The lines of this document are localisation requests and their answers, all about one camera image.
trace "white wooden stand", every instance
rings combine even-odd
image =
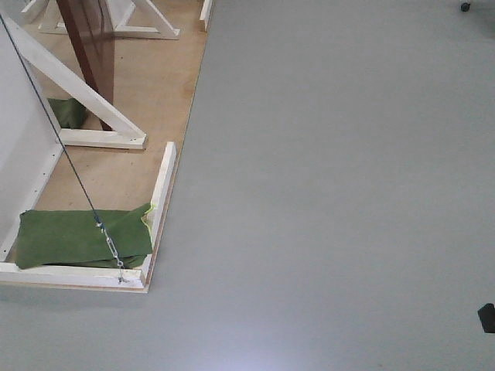
[[[172,26],[151,0],[107,0],[107,4],[114,34],[117,37],[172,40],[179,38],[180,30]],[[127,26],[136,7],[146,14],[153,27]],[[49,0],[43,22],[39,25],[39,31],[43,33],[67,33],[64,23],[61,22],[56,0]]]
[[[25,23],[31,23],[48,4],[48,0],[31,0],[21,11]]]
[[[12,21],[8,27],[19,51],[24,58],[49,70],[46,64],[54,63],[49,76],[67,79],[67,86],[81,97],[91,97],[97,102],[95,107],[103,115],[111,111],[109,106],[75,82],[71,74],[64,70],[57,75],[53,70],[61,69],[55,57],[46,51],[39,53],[39,47],[33,44],[23,31]],[[0,284],[41,285],[57,288],[82,288],[91,290],[146,292],[149,288],[155,257],[165,218],[169,186],[176,162],[176,145],[168,142],[165,146],[151,204],[155,209],[148,214],[151,227],[153,251],[145,263],[138,269],[124,270],[125,282],[119,284],[119,270],[90,267],[42,266],[21,270],[7,256],[12,249],[19,229],[19,214],[32,209],[42,192],[50,174],[61,154],[60,144],[55,141],[50,121],[45,115],[47,102],[39,100],[29,77],[31,71],[24,71],[15,53],[10,38],[0,24],[0,79],[8,84],[9,94],[0,100],[0,109],[4,120],[0,121]],[[53,119],[53,112],[48,111]],[[122,117],[115,116],[112,124],[126,130],[125,134],[135,132],[134,125]]]
[[[141,129],[11,19],[6,22],[22,56],[114,130],[61,129],[60,139],[65,145],[144,149],[146,134]]]

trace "white wooden frame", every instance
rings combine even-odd
[[[102,291],[148,292],[165,221],[170,182],[176,163],[176,145],[168,142],[163,155],[148,214],[153,252],[137,269],[124,269],[125,281],[119,283],[119,270],[111,268],[42,266],[21,270],[14,263],[0,262],[0,284],[41,285],[55,288],[80,288]]]
[[[114,34],[117,37],[143,39],[179,38],[180,30],[172,26],[169,20],[156,8],[151,0],[107,0]],[[135,8],[146,14],[153,27],[127,26]],[[67,33],[56,0],[49,0],[39,31],[43,33]]]
[[[203,8],[201,9],[200,21],[203,23],[205,31],[208,31],[210,18],[213,11],[214,0],[204,0]]]
[[[145,147],[146,133],[100,94],[91,89],[78,75],[61,63],[15,22],[6,19],[6,23],[19,52],[27,61],[114,130],[62,129],[60,139],[65,145],[131,149],[143,149]]]

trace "white wooden beam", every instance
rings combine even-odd
[[[31,2],[29,2],[21,11],[24,22],[31,23],[34,21],[45,8],[46,4],[48,4],[48,0],[31,0]]]
[[[213,1],[214,0],[204,0],[203,8],[201,9],[200,21],[203,22],[205,31],[208,31],[208,26],[210,24]]]
[[[143,274],[147,277],[147,282],[150,281],[153,272],[152,262],[156,257],[159,248],[160,237],[162,235],[163,221],[166,213],[166,201],[170,197],[170,182],[172,180],[173,170],[175,168],[177,158],[177,147],[172,141],[167,143],[165,153],[163,155],[162,164],[158,177],[156,179],[155,189],[151,204],[153,210],[146,216],[148,225],[151,226],[151,238],[153,246],[153,254],[149,254],[141,267]]]
[[[9,31],[22,56],[47,75],[54,83],[82,103],[113,130],[129,139],[139,139],[146,134],[126,118],[100,94],[91,89],[72,70],[35,41],[11,19],[6,20]]]
[[[65,145],[80,147],[145,149],[146,136],[126,138],[116,131],[62,129],[60,139]]]
[[[180,30],[175,29],[172,24],[170,24],[167,18],[165,18],[158,8],[156,8],[151,0],[132,0],[132,2],[135,3],[138,9],[146,14],[153,27],[156,28],[156,32],[160,36],[156,36],[157,39],[177,40],[179,38]]]

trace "plywood platform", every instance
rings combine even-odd
[[[129,272],[129,276],[132,276],[131,280],[144,284],[143,291],[148,290],[151,277],[148,272],[151,273],[154,267],[159,236],[176,170],[174,161],[170,158],[166,160],[167,156],[164,158],[164,153],[167,143],[175,142],[173,156],[176,155],[176,151],[176,156],[179,158],[207,37],[199,21],[201,2],[158,0],[154,3],[167,14],[175,27],[181,29],[180,39],[118,39],[115,50],[114,106],[148,135],[147,148],[139,151],[68,147],[81,180],[94,206],[98,209],[134,209],[156,197],[155,187],[160,181],[163,182],[160,178],[165,176],[171,178],[168,192],[165,191],[160,201],[164,214],[156,224],[155,233],[158,234],[158,239],[154,253],[148,257],[142,268],[144,277],[140,270],[135,270],[134,275]],[[39,22],[40,17],[27,25],[26,30],[82,77],[69,37],[39,33],[37,30]],[[133,22],[143,25],[146,21],[143,14],[136,11],[130,24]],[[38,73],[38,78],[45,97],[68,98],[67,93],[41,73]],[[90,114],[84,128],[100,130],[99,120]],[[172,151],[170,145],[167,148],[168,151]],[[35,208],[89,209],[89,207],[69,162],[62,156]],[[57,271],[57,274],[66,276],[65,288],[78,286],[101,289],[107,286],[103,281],[101,281],[102,285],[98,285],[98,280],[94,282],[89,280],[90,285],[82,285],[78,280],[71,284],[70,274],[67,274],[66,268],[60,267],[60,269],[63,271]],[[92,268],[86,272],[78,274],[101,275],[101,272]],[[39,283],[53,282],[45,278]],[[133,287],[133,284],[122,286],[122,290],[140,290],[139,284],[137,287]]]

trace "wooden board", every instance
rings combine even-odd
[[[201,4],[196,0],[181,2],[167,0],[154,3],[157,7],[166,6],[171,17],[177,21],[177,26],[183,31],[181,39],[178,41],[117,40],[115,59],[114,105],[149,134],[147,149],[126,151],[69,148],[84,185],[95,206],[100,209],[133,209],[148,202],[153,195],[157,175],[162,167],[166,142],[174,141],[177,144],[177,156],[182,147],[206,41],[206,34],[202,32],[201,24],[197,20]],[[145,22],[145,15],[137,10],[131,19],[131,24],[133,22],[142,24]],[[28,25],[26,28],[69,68],[82,76],[67,36],[40,34],[36,25]],[[39,80],[47,97],[67,97],[65,92],[44,76],[39,76]],[[95,129],[98,126],[98,120],[90,117],[84,128]],[[173,174],[170,175],[170,182],[173,184]],[[168,192],[164,210],[168,206],[169,197]],[[88,208],[87,201],[65,158],[61,158],[56,165],[36,208]],[[158,227],[158,234],[162,229],[163,219]],[[152,272],[154,261],[154,257],[147,260],[145,269],[148,272]],[[145,292],[149,280],[144,277],[142,272],[135,276],[135,279],[141,282],[135,288],[111,289]],[[59,287],[71,288],[75,284],[73,282]],[[45,282],[41,285],[46,286],[50,283]],[[77,288],[106,290],[108,288],[103,286],[109,284],[76,285]]]

